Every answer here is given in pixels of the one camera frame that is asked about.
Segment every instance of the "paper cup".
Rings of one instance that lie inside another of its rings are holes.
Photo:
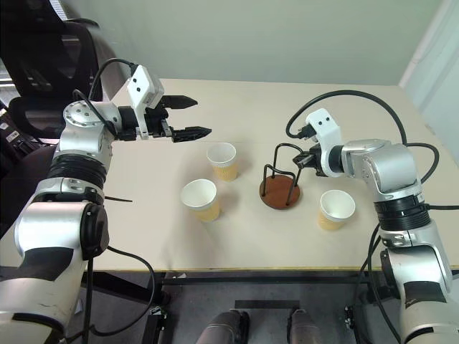
[[[215,174],[223,181],[232,181],[237,177],[236,148],[231,143],[217,143],[207,150]]]
[[[180,199],[203,222],[214,221],[220,213],[217,187],[207,179],[197,179],[185,185]]]
[[[330,190],[321,197],[318,223],[323,229],[338,229],[352,216],[356,202],[347,192]]]

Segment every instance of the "beige table top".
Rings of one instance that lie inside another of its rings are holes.
[[[303,149],[311,141],[291,140],[285,125],[305,102],[323,92],[355,89],[373,93],[399,114],[409,142],[434,144],[440,165],[425,184],[426,202],[459,204],[458,167],[440,141],[425,127],[404,91],[397,86],[312,85],[268,82],[162,80],[166,94],[184,94],[199,105],[171,110],[169,124],[176,129],[200,125],[211,128],[207,137],[190,143],[166,139],[116,142],[104,192],[132,199],[133,203],[106,201],[110,245],[147,259],[158,271],[227,269],[357,269],[364,261],[371,232],[377,223],[372,198],[362,181],[346,177],[319,178],[304,170],[301,199],[292,209],[276,211],[258,196],[262,170],[272,163],[278,143],[291,142]],[[126,94],[116,102],[126,104]],[[394,122],[377,104],[358,97],[333,97],[314,106],[326,108],[341,126],[344,142],[384,138],[400,142]],[[293,126],[299,128],[306,114]],[[215,142],[235,145],[240,175],[233,182],[219,181],[206,160],[206,149]],[[420,174],[430,167],[432,154],[412,149]],[[295,171],[295,152],[280,150],[279,166]],[[218,220],[203,224],[181,205],[181,187],[195,178],[217,185],[222,207]],[[352,220],[338,231],[324,231],[316,223],[321,194],[339,188],[356,201]],[[446,252],[459,267],[457,211],[431,211]],[[18,264],[19,256],[9,232],[0,246],[0,264]],[[375,252],[375,265],[379,263]],[[132,259],[104,252],[95,259],[101,270],[145,269]]]

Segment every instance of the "wall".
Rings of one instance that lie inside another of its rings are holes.
[[[160,77],[396,85],[438,0],[61,0]]]
[[[449,2],[405,90],[459,164],[459,1]]]

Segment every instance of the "wooden coaster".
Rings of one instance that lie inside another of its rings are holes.
[[[262,201],[274,209],[287,209],[294,206],[300,198],[300,188],[295,186],[290,197],[290,203],[287,205],[288,190],[292,185],[292,178],[276,174],[274,178],[266,177],[266,194],[263,193],[263,182],[260,184],[260,198]]]

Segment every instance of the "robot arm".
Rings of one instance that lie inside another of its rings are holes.
[[[77,101],[64,110],[66,126],[47,179],[14,224],[23,257],[12,276],[0,281],[0,338],[3,343],[60,343],[73,316],[87,261],[108,246],[103,184],[111,143],[149,136],[174,142],[196,140],[211,130],[174,130],[166,108],[197,102],[164,96],[161,83],[137,66],[128,82],[131,106]]]
[[[402,301],[402,342],[459,342],[459,305],[449,296],[450,264],[409,149],[387,140],[343,144],[339,126],[325,109],[311,113],[301,131],[318,144],[293,159],[298,167],[315,168],[318,176],[361,179],[372,193],[386,246],[383,272]]]

